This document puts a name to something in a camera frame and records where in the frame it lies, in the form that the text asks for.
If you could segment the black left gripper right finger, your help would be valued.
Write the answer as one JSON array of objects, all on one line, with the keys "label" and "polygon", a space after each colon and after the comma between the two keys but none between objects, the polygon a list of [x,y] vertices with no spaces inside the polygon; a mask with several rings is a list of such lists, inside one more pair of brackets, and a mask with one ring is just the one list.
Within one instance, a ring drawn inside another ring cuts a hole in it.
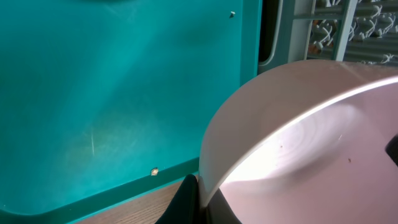
[{"label": "black left gripper right finger", "polygon": [[386,146],[386,153],[398,165],[398,135],[395,135]]}]

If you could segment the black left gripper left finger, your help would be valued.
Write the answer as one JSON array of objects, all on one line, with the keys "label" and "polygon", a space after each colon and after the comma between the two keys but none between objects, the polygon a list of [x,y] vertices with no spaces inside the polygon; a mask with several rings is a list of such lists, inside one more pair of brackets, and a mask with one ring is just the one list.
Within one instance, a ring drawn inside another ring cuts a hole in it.
[{"label": "black left gripper left finger", "polygon": [[205,212],[200,208],[197,178],[187,175],[170,204],[155,224],[206,224]]}]

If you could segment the small pink bowl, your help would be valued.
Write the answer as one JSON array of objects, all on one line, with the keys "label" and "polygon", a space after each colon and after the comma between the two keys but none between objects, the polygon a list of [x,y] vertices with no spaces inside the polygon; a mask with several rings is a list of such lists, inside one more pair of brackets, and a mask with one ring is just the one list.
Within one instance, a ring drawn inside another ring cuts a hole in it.
[{"label": "small pink bowl", "polygon": [[302,60],[234,92],[201,144],[213,223],[396,223],[397,69]]}]

